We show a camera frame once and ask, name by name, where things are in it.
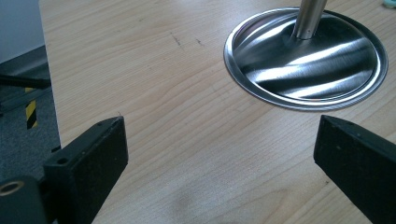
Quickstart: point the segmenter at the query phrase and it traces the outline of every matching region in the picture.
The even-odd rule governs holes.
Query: gray wall
[[[0,63],[43,45],[38,0],[0,0]]]

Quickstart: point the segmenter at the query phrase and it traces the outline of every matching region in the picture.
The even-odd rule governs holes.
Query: metal pole
[[[293,35],[310,39],[318,28],[327,0],[303,0],[294,26]]]

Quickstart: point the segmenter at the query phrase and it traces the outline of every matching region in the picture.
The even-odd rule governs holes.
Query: round metal base
[[[227,39],[226,66],[246,91],[280,106],[330,110],[356,104],[384,80],[388,58],[360,23],[324,11],[313,38],[292,35],[298,8],[280,8],[239,24]]]

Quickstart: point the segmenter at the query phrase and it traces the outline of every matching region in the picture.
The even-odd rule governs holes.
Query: wood grain surface
[[[63,147],[125,117],[130,161],[94,223],[370,223],[315,165],[321,114],[396,143],[396,9],[329,0],[382,41],[382,86],[348,108],[287,110],[243,91],[223,62],[244,19],[300,1],[41,0]]]

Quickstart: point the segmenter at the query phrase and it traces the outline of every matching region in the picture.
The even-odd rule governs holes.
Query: light wood tabletop
[[[129,164],[94,223],[370,223],[313,151],[321,114],[396,143],[396,9],[328,1],[327,10],[375,33],[389,56],[382,86],[344,109],[267,104],[223,61],[241,21],[300,3],[40,1],[62,146],[95,122],[125,118]]]

